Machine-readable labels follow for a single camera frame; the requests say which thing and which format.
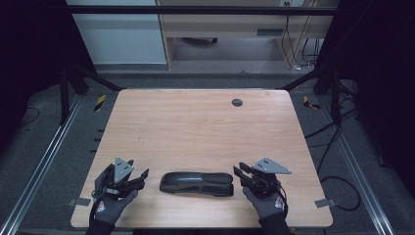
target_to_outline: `cable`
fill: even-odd
[[[341,118],[346,118],[346,116],[348,116],[349,114],[351,114],[351,113],[353,113],[353,112],[355,112],[355,111],[356,111],[356,109],[351,109],[351,110],[347,111],[346,113],[344,113],[344,114],[341,116]],[[326,129],[328,129],[330,126],[334,125],[334,124],[335,124],[335,122],[334,122],[334,121],[333,121],[333,122],[330,122],[329,124],[327,124],[327,125],[325,125],[325,126],[321,127],[320,129],[318,129],[318,130],[316,130],[316,131],[312,132],[311,134],[307,134],[307,135],[305,135],[305,136],[304,136],[304,138],[305,138],[305,139],[307,139],[307,138],[312,137],[312,136],[314,136],[314,135],[316,135],[316,134],[319,134],[319,133],[321,133],[321,132],[325,131]]]
[[[316,0],[313,0],[313,2],[312,2],[312,4],[311,4],[311,6],[314,6],[315,1],[316,1]],[[310,16],[307,16],[307,18],[306,18],[306,20],[305,20],[305,23],[303,24],[303,28],[302,28],[302,31],[301,31],[300,37],[302,37],[302,35],[303,35],[303,34],[304,34],[304,32],[305,32],[305,27],[306,27],[306,25],[307,25],[307,22],[308,22],[309,18],[310,18]],[[284,30],[283,37],[282,37],[282,42],[281,42],[281,45],[282,45],[282,48],[283,48],[283,52],[284,52],[284,54],[285,54],[285,56],[286,56],[286,58],[287,58],[287,62],[288,62],[288,64],[289,64],[289,66],[292,68],[292,67],[293,67],[293,65],[291,64],[290,60],[288,60],[288,55],[287,55],[287,52],[286,52],[285,47],[284,47],[284,37],[285,37],[285,34],[286,34],[286,32],[287,32],[287,36],[288,36],[288,39],[289,39],[289,42],[290,42],[291,51],[292,51],[292,53],[293,53],[293,58],[294,58],[294,61],[295,61],[295,62],[296,62],[296,63],[297,63],[300,67],[307,66],[308,64],[301,64],[301,63],[299,63],[299,62],[297,61],[297,59],[296,59],[296,54],[294,53],[294,51],[295,51],[295,50],[294,50],[294,47],[293,47],[293,42],[292,42],[292,40],[291,40],[290,32],[289,32],[289,30],[288,30],[288,23],[289,23],[289,20],[290,20],[290,15],[287,15],[286,26],[285,26],[285,30]]]
[[[28,110],[36,110],[37,111],[36,117],[34,117],[32,120],[30,120],[30,121],[28,121],[26,123],[21,124],[20,126],[24,126],[24,125],[27,125],[27,124],[30,124],[30,123],[34,122],[39,117],[39,115],[40,115],[40,111],[38,109],[36,109],[36,108],[27,108],[27,109]]]
[[[346,212],[354,212],[354,211],[356,211],[360,207],[360,204],[361,204],[361,201],[362,201],[361,196],[360,196],[360,193],[357,190],[357,188],[352,183],[350,183],[349,181],[347,181],[346,179],[343,179],[343,178],[338,177],[338,176],[327,176],[327,177],[323,178],[322,180],[320,180],[320,183],[323,184],[323,182],[326,181],[326,180],[328,180],[328,179],[338,179],[338,180],[343,181],[344,183],[348,184],[348,186],[350,186],[354,190],[354,192],[356,193],[356,195],[357,195],[357,204],[354,207],[352,207],[352,208],[345,208],[345,207],[340,206],[340,205],[336,205],[336,207],[339,208],[340,210],[346,211]]]
[[[321,165],[323,165],[323,162],[324,162],[324,160],[326,159],[327,153],[329,152],[330,147],[332,146],[333,142],[335,142],[335,139],[337,138],[338,134],[340,134],[340,130],[341,130],[341,129],[342,129],[342,126],[341,126],[341,125],[339,125],[339,126],[336,128],[335,134],[333,135],[333,137],[332,137],[332,139],[330,140],[330,142],[329,142],[329,144],[328,144],[328,146],[327,146],[326,150],[324,151],[323,158],[321,159],[320,164],[318,164],[318,168],[317,168],[317,175],[318,175],[318,174],[320,174]]]

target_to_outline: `wooden table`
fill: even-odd
[[[241,107],[232,100],[243,101]],[[288,196],[290,227],[327,227],[328,208],[305,144],[291,97],[283,90],[123,90],[82,189],[91,198],[94,180],[115,157],[134,160],[130,179],[150,169],[144,190],[118,220],[118,227],[259,227],[232,166],[264,157],[289,168],[277,175]],[[168,194],[159,190],[172,171],[227,172],[235,195]],[[71,224],[87,227],[91,206],[77,206]]]

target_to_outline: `black object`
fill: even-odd
[[[230,197],[234,194],[232,181],[228,173],[170,172],[162,177],[160,191]]]
[[[241,179],[241,186],[249,188],[257,198],[267,198],[277,193],[284,201],[284,217],[287,217],[287,197],[281,194],[281,189],[283,188],[275,173],[267,173],[244,163],[239,163],[240,169],[235,166],[233,168],[235,175]]]
[[[370,30],[360,34],[340,72],[356,83],[356,108],[379,164],[393,167],[415,198],[414,9],[414,1],[376,1],[364,22]]]
[[[234,105],[235,107],[241,107],[244,104],[244,102],[242,102],[241,99],[233,99],[232,100],[232,105]]]
[[[144,180],[149,175],[149,170],[144,170],[140,177],[128,181],[133,169],[133,163],[134,161],[132,160],[126,163],[120,158],[116,158],[115,164],[110,164],[95,179],[95,190],[92,192],[94,205],[89,214],[90,223],[94,219],[95,212],[97,211],[100,202],[105,197],[112,197],[115,200],[118,200],[119,198],[125,198],[134,190],[139,191],[144,188]]]
[[[131,173],[126,174],[120,181],[116,180],[115,165],[110,164],[98,178],[95,180],[95,190],[92,197],[96,200],[102,200],[105,196],[111,196],[115,199],[125,198],[134,190],[141,190],[144,188],[144,180],[149,175],[149,170],[146,169],[139,178],[128,181]]]

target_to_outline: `gloved hand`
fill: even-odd
[[[277,193],[274,193],[267,198],[257,198],[247,187],[244,187],[242,192],[254,205],[259,218],[265,218],[274,213],[284,212],[284,201]]]
[[[134,190],[125,198],[115,200],[111,197],[105,197],[98,205],[95,213],[95,219],[101,220],[110,224],[115,224],[121,216],[125,207],[130,204],[138,195],[138,191]]]

